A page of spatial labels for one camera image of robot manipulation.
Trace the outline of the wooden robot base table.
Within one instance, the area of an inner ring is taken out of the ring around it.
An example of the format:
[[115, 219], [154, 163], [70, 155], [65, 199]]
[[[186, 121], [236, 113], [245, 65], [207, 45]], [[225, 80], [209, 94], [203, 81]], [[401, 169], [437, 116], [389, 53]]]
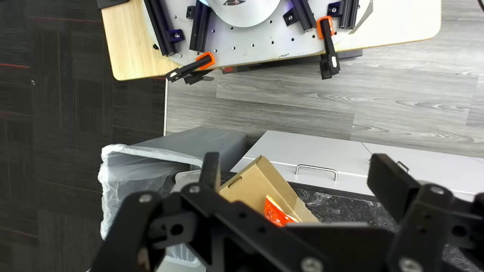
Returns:
[[[183, 66], [171, 56], [183, 41], [166, 0], [98, 0], [112, 74], [119, 81], [166, 77]], [[375, 13], [357, 33], [358, 48], [423, 41], [442, 26], [442, 0], [375, 0]]]

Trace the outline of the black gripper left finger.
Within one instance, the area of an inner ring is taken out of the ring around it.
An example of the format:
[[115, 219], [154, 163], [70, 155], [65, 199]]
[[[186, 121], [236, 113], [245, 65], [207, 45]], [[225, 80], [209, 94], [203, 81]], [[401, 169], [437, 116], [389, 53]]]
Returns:
[[186, 245], [206, 267], [219, 272], [213, 258], [213, 225], [204, 204], [218, 201], [219, 154], [204, 155], [197, 183], [160, 196], [151, 190], [130, 193], [118, 208], [91, 272], [156, 272], [169, 246]]

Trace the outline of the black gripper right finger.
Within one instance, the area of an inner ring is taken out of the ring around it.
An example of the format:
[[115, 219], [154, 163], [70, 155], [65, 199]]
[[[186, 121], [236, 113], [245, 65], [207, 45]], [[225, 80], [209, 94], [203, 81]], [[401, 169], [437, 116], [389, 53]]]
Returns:
[[446, 245], [484, 266], [484, 193], [470, 201], [448, 187], [419, 183], [387, 154], [371, 155], [368, 187], [399, 225], [389, 248], [390, 272], [461, 272], [442, 255]]

